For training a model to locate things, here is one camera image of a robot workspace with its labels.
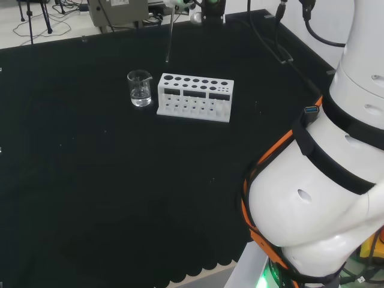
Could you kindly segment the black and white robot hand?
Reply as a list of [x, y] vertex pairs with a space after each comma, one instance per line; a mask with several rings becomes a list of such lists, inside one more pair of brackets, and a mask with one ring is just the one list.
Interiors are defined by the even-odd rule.
[[193, 0], [169, 0], [163, 1], [165, 6], [176, 10], [176, 7], [181, 9], [192, 9], [195, 5], [200, 8], [200, 12], [192, 12], [190, 21], [196, 25], [207, 24], [223, 24], [225, 22], [225, 0], [216, 1], [193, 1]]

